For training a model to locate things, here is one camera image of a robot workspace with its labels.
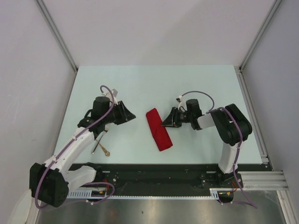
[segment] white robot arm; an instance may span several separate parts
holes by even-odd
[[[248,136],[252,133],[252,126],[249,121],[235,104],[228,105],[223,109],[212,110],[203,115],[197,99],[186,101],[187,110],[182,109],[181,98],[177,100],[179,101],[179,107],[172,108],[169,116],[162,122],[162,126],[181,127],[182,123],[190,123],[194,130],[202,130],[215,126],[223,140],[222,155],[218,167],[223,175],[229,174],[232,176],[233,165],[237,169],[235,158],[239,143],[247,140]],[[237,127],[224,110],[230,113],[240,128],[242,140],[240,139]]]
[[[75,133],[58,154],[50,157],[44,164],[35,163],[31,167],[29,188],[33,197],[59,207],[69,192],[86,183],[102,181],[99,165],[87,163],[75,171],[69,171],[69,168],[107,125],[120,125],[136,118],[122,101],[117,102],[116,90],[108,91],[109,93],[103,93],[102,97],[94,100],[93,108],[80,120]]]

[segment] white wall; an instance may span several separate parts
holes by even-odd
[[[240,65],[274,0],[45,0],[77,65]]]
[[[299,209],[299,1],[285,0],[245,68],[270,159]]]
[[[53,149],[74,74],[33,0],[0,7],[0,223]]]

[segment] table surface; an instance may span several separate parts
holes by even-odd
[[[215,127],[194,131],[190,124],[181,128],[167,128],[173,146],[159,152],[152,138],[145,114],[157,108],[164,120],[179,95],[198,90],[210,94],[215,108],[236,104],[249,119],[239,82],[232,65],[182,66],[83,66],[78,70],[71,98],[66,110],[55,153],[72,136],[78,122],[100,94],[100,86],[118,91],[117,100],[136,115],[136,119],[116,126],[102,138],[102,145],[110,152],[104,155],[100,147],[91,154],[91,144],[77,158],[77,163],[128,163],[128,164],[208,164],[218,163],[222,145]],[[199,100],[206,112],[212,106],[205,95],[192,93],[183,97]],[[254,134],[244,142],[239,163],[262,163]]]

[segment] red cloth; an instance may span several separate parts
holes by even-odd
[[[166,128],[161,126],[162,120],[156,108],[146,113],[149,128],[153,138],[158,146],[159,151],[166,150],[172,146],[172,141],[166,131]]]

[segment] cable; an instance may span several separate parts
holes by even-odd
[[[231,203],[229,203],[229,204],[232,204],[232,203],[234,203],[234,204],[247,204],[247,205],[251,205],[252,207],[254,207],[254,208],[257,209],[257,206],[256,206],[256,205],[255,205],[255,204],[248,198],[247,194],[245,193],[245,191],[243,190],[242,186],[241,186],[240,183],[238,182],[237,174],[236,174],[236,172],[235,172],[235,165],[236,165],[236,163],[237,163],[237,161],[238,161],[239,154],[240,154],[240,147],[241,147],[241,144],[242,144],[242,142],[243,142],[243,135],[242,135],[242,132],[241,132],[240,127],[238,126],[236,120],[235,120],[234,117],[231,115],[231,113],[230,113],[227,109],[225,109],[224,107],[219,107],[219,109],[223,110],[223,111],[230,117],[230,119],[233,121],[233,123],[234,123],[235,127],[237,128],[238,133],[239,133],[239,135],[240,135],[240,142],[238,143],[238,146],[237,146],[237,153],[236,153],[235,160],[234,160],[234,163],[233,163],[233,173],[234,173],[234,177],[235,177],[236,183],[238,184],[238,186],[239,186],[241,192],[243,193],[243,195],[245,196],[245,198],[246,198],[246,199],[248,200],[248,202],[249,202],[249,203],[248,203],[248,202],[236,201],[236,202],[231,202]]]
[[[108,180],[107,180],[106,178],[105,178],[103,181],[104,181],[104,182],[108,182]],[[109,185],[106,186],[106,191],[107,191],[107,190],[109,190]]]
[[[100,90],[101,90],[101,92],[103,92],[103,90],[102,90],[102,88],[105,88],[105,89],[107,89],[108,90],[108,92],[110,93],[110,95],[112,96],[111,98],[112,98],[112,104],[111,104],[111,106],[109,107],[109,109],[107,110],[107,112],[102,116],[102,117],[100,117],[99,119],[97,119],[95,122],[93,122],[92,124],[90,124],[87,128],[85,128],[83,131],[81,131],[79,134],[77,134],[75,137],[76,137],[76,139],[80,136],[80,135],[82,135],[86,130],[88,130],[89,128],[91,128],[92,126],[94,126],[94,125],[96,125],[97,123],[99,123],[101,120],[103,120],[111,111],[112,111],[112,109],[113,109],[113,107],[114,107],[114,104],[115,104],[115,102],[114,102],[114,97],[113,97],[113,93],[111,92],[111,90],[107,87],[107,86],[105,86],[105,85],[102,85],[101,87],[100,87]],[[72,139],[71,141],[69,141],[67,144],[66,144],[66,146],[60,151],[60,153],[56,156],[56,160],[58,160],[59,159],[59,157],[68,149],[68,147],[74,142],[75,140],[74,139]],[[47,172],[50,170],[50,168],[53,166],[53,164],[55,163],[55,161],[52,161],[50,164],[49,164],[49,166],[46,168],[46,170],[44,171],[44,173],[43,173],[43,175],[42,175],[42,177],[41,177],[41,179],[39,180],[39,183],[38,183],[38,185],[37,185],[37,188],[36,188],[36,193],[35,193],[35,205],[36,205],[36,207],[38,208],[38,209],[43,209],[44,207],[46,207],[47,206],[47,204],[46,205],[44,205],[44,206],[40,206],[39,204],[38,204],[38,195],[39,195],[39,191],[40,191],[40,189],[41,189],[41,185],[42,185],[42,182],[43,182],[43,180],[45,179],[45,177],[46,177],[46,175],[47,175]]]
[[[232,185],[233,185],[233,192],[236,192],[238,190],[236,184],[232,181]]]
[[[189,91],[189,92],[185,92],[184,94],[182,94],[182,97],[183,97],[184,95],[187,95],[187,94],[189,94],[189,93],[193,93],[193,92],[204,94],[204,95],[206,95],[207,97],[209,97],[209,98],[211,99],[211,101],[212,101],[212,103],[213,103],[213,106],[212,106],[212,108],[211,108],[210,110],[208,110],[206,113],[209,113],[209,112],[211,112],[211,111],[214,109],[215,101],[213,100],[213,98],[212,98],[209,94],[207,94],[207,93],[205,93],[205,92],[201,92],[201,91]]]
[[[92,182],[92,183],[86,183],[86,184],[84,184],[84,186],[85,186],[85,185],[96,185],[96,184],[105,184],[105,185],[108,185],[108,186],[112,187],[112,192],[111,192],[110,195],[104,197],[103,199],[100,199],[100,200],[98,200],[98,201],[96,201],[96,202],[91,202],[92,205],[93,205],[93,204],[102,203],[102,202],[106,201],[106,200],[107,200],[108,198],[110,198],[110,197],[114,194],[114,192],[115,192],[115,187],[114,187],[114,185],[111,184],[111,183],[108,183],[108,182]]]
[[[183,106],[180,106],[179,109],[180,109],[181,111],[184,110],[184,112],[186,111],[186,109],[185,109]]]
[[[86,183],[86,184],[84,184],[84,186],[85,186],[85,185],[98,185],[98,184],[105,184],[105,185],[107,185],[107,188],[106,188],[107,190],[106,190],[106,192],[108,191],[109,186],[112,186],[112,193],[111,193],[110,195],[104,197],[103,199],[100,199],[100,200],[95,201],[95,202],[90,202],[88,199],[86,199],[86,200],[82,200],[82,199],[71,200],[70,202],[63,203],[61,206],[59,206],[59,208],[64,207],[64,206],[66,206],[66,205],[73,204],[73,203],[77,203],[77,202],[87,202],[87,203],[90,202],[91,205],[93,205],[93,204],[98,204],[98,203],[101,203],[101,202],[106,201],[109,197],[111,197],[111,196],[114,194],[114,192],[115,192],[115,187],[114,187],[114,185],[112,185],[112,184],[110,184],[110,183],[108,183],[108,182],[92,182],[92,183]],[[50,208],[50,209],[49,209],[49,208],[46,208],[47,211],[52,211],[52,210],[55,210],[55,209],[57,209],[57,208],[55,208],[55,207],[52,207],[52,208]]]

